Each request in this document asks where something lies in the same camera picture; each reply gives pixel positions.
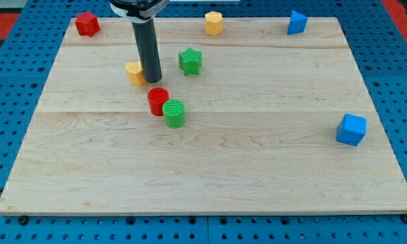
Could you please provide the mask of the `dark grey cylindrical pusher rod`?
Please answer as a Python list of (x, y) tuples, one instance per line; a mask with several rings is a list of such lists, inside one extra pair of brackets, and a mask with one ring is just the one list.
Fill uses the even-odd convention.
[(157, 83), (162, 79), (163, 75), (154, 20), (151, 18), (142, 23), (133, 22), (132, 26), (144, 78), (148, 83)]

